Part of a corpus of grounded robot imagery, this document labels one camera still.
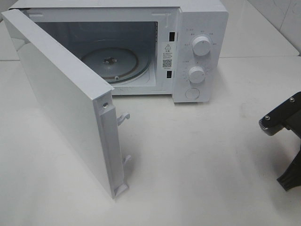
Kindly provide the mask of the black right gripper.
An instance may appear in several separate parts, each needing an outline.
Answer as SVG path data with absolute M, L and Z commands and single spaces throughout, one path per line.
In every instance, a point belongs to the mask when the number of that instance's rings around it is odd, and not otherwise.
M 292 115 L 285 121 L 287 130 L 293 132 L 299 139 L 301 139 L 301 116 Z M 277 182 L 285 191 L 301 185 L 301 148 L 288 166 L 286 171 L 277 179 Z

